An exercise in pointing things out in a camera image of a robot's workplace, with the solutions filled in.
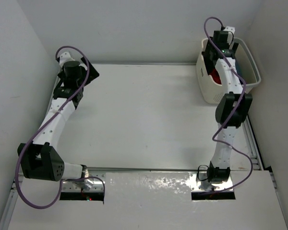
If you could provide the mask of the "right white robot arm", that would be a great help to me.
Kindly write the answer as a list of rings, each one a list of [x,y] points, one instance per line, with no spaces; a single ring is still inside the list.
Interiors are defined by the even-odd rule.
[[[216,149],[207,169],[207,181],[211,183],[229,179],[234,137],[252,103],[252,95],[245,92],[244,80],[237,76],[235,53],[238,43],[233,38],[234,28],[222,26],[209,37],[202,52],[207,74],[213,78],[218,76],[223,89],[223,97],[215,112],[218,131],[213,140]]]

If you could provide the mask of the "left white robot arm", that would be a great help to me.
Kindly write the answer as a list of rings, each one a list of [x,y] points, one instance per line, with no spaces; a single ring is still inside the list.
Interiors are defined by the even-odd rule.
[[[64,127],[80,104],[84,87],[99,77],[92,64],[82,57],[72,58],[68,51],[57,57],[60,65],[59,82],[55,86],[49,110],[40,131],[29,142],[20,144],[18,155],[22,157],[24,177],[46,181],[74,180],[83,176],[84,166],[65,162],[57,151]]]

